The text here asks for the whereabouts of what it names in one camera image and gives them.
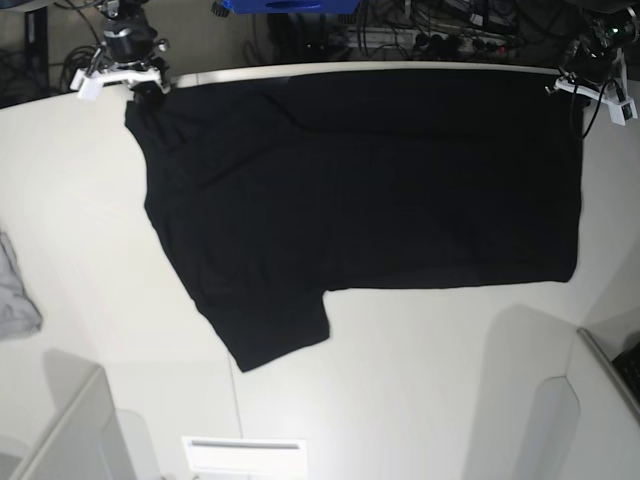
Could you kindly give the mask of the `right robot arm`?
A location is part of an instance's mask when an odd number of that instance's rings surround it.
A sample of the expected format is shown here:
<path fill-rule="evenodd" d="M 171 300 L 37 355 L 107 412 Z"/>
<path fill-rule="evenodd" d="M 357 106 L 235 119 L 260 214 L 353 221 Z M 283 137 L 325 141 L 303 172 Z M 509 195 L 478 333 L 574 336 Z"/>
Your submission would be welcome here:
<path fill-rule="evenodd" d="M 104 1 L 98 11 L 102 22 L 102 45 L 106 58 L 117 68 L 146 71 L 168 70 L 167 62 L 159 56 L 168 48 L 168 41 L 158 37 L 149 24 L 143 5 L 145 1 Z"/>

